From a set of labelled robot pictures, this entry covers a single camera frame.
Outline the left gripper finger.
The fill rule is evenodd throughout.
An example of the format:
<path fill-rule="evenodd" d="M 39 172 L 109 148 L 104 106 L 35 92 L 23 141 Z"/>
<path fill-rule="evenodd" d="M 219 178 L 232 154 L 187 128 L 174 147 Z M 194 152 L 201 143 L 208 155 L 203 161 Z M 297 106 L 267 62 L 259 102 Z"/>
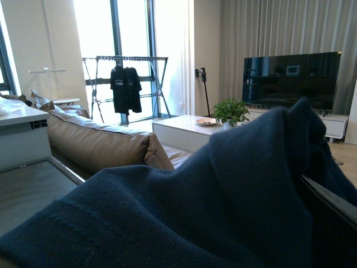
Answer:
<path fill-rule="evenodd" d="M 319 222 L 334 231 L 356 232 L 356 206 L 307 176 L 301 175 L 300 181 L 306 188 L 306 197 L 310 199 L 307 204 Z"/>

